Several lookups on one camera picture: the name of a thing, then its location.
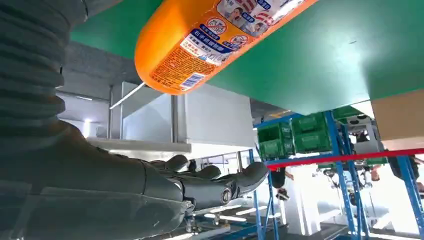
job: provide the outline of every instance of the red rail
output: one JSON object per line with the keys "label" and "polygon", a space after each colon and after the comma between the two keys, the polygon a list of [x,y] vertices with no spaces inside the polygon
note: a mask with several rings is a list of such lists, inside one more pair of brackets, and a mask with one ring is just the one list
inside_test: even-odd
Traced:
{"label": "red rail", "polygon": [[414,149],[405,149],[405,150],[395,150],[395,151],[382,151],[382,152],[371,152],[363,154],[354,154],[354,155],[343,155],[343,156],[327,156],[322,158],[301,158],[288,162],[280,162],[269,164],[267,167],[271,171],[277,170],[277,168],[287,167],[287,166],[296,166],[296,165],[306,165],[306,164],[321,164],[321,163],[333,163],[333,162],[346,162],[349,160],[361,160],[361,159],[373,159],[373,158],[382,158],[382,157],[396,157],[396,156],[407,156],[415,154],[424,154],[424,148],[414,148]]}

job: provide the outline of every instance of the green crate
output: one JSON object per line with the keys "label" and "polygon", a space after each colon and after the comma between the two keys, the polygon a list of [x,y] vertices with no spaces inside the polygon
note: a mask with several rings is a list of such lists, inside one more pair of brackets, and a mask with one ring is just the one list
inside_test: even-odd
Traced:
{"label": "green crate", "polygon": [[281,159],[286,158],[289,155],[295,154],[295,146],[293,144],[293,139],[284,139],[281,141],[271,140],[261,142],[259,144],[260,156],[264,160],[268,159]]}
{"label": "green crate", "polygon": [[388,163],[387,161],[387,157],[376,157],[376,158],[368,158],[366,160],[366,164],[368,166],[372,166],[372,165],[379,165],[379,164],[386,164]]}
{"label": "green crate", "polygon": [[294,136],[327,130],[326,118],[322,112],[295,118],[291,120],[291,129]]}
{"label": "green crate", "polygon": [[333,169],[336,167],[334,162],[318,164],[319,169]]}
{"label": "green crate", "polygon": [[330,138],[326,130],[295,135],[294,147],[296,153],[300,154],[328,152],[332,150]]}
{"label": "green crate", "polygon": [[284,146],[279,139],[261,142],[259,144],[259,151],[263,160],[276,159],[284,156]]}
{"label": "green crate", "polygon": [[290,127],[289,123],[286,122],[280,122],[279,123],[279,129],[281,132],[281,136],[285,139],[291,139],[292,136],[292,128]]}
{"label": "green crate", "polygon": [[332,113],[333,113],[334,119],[337,119],[337,120],[363,114],[361,111],[351,106],[343,106],[343,107],[336,108],[332,111]]}
{"label": "green crate", "polygon": [[284,139],[284,155],[285,156],[289,156],[289,155],[294,155],[295,152],[295,145],[293,143],[293,139],[292,138],[286,138]]}
{"label": "green crate", "polygon": [[257,139],[259,143],[280,140],[281,139],[280,125],[277,123],[277,124],[258,128]]}

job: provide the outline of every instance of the cardboard box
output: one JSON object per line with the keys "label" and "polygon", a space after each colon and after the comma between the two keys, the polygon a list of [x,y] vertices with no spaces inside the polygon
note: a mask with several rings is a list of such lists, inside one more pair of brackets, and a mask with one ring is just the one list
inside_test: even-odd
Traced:
{"label": "cardboard box", "polygon": [[424,148],[424,90],[373,100],[371,104],[387,149]]}

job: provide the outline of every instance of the barcode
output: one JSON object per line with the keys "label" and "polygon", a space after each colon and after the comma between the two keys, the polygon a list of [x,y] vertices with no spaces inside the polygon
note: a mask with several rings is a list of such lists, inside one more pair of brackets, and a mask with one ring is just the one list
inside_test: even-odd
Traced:
{"label": "barcode", "polygon": [[187,80],[181,83],[181,86],[187,90],[200,82],[204,77],[205,75],[203,74],[193,73],[189,78],[187,78]]}

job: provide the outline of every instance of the robotic hand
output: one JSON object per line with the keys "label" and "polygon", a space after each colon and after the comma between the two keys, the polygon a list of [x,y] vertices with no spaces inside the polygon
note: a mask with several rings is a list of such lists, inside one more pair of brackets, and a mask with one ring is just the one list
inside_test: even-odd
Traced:
{"label": "robotic hand", "polygon": [[0,0],[0,236],[134,240],[170,232],[186,212],[254,190],[262,163],[243,172],[175,171],[90,145],[60,121],[55,88],[74,25],[119,0]]}

